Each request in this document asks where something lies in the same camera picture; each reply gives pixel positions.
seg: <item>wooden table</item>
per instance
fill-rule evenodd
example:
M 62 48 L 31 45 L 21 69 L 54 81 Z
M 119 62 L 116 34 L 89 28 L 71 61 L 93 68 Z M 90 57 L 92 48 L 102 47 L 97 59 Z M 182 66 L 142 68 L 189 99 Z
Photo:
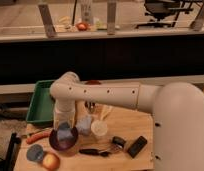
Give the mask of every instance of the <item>wooden table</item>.
M 101 140 L 96 140 L 93 135 L 89 137 L 79 136 L 76 145 L 66 152 L 57 152 L 53 150 L 48 142 L 48 138 L 37 141 L 46 151 L 51 151 L 60 157 L 61 164 L 59 170 L 64 171 L 125 171 L 125 170 L 150 170 L 153 169 L 152 160 L 152 118 L 151 115 L 128 110 L 124 108 L 113 107 L 105 122 L 108 125 L 108 134 Z M 27 126 L 27 132 L 36 129 L 33 125 Z M 133 159 L 126 152 L 112 154 L 107 158 L 100 156 L 87 156 L 77 153 L 79 148 L 99 148 L 103 149 L 109 146 L 113 136 L 120 136 L 127 142 L 125 150 L 135 139 L 143 135 L 148 144 Z M 26 152 L 30 145 L 23 140 L 17 161 L 15 171 L 43 171 L 42 166 L 30 162 L 26 159 Z

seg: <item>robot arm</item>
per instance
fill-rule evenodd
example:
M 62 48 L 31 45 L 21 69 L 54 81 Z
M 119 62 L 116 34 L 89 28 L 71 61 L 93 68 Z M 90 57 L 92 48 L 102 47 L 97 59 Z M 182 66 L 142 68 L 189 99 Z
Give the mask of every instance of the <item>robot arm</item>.
M 56 114 L 62 119 L 75 114 L 75 100 L 151 112 L 154 171 L 204 171 L 204 94 L 192 84 L 91 86 L 80 84 L 78 76 L 68 72 L 50 92 L 56 99 L 54 120 Z
M 58 108 L 62 111 L 71 109 L 67 102 L 84 100 L 138 109 L 152 112 L 152 105 L 160 86 L 142 85 L 140 83 L 85 85 L 79 82 L 75 73 L 67 72 L 57 80 L 50 89 L 51 95 L 57 100 Z

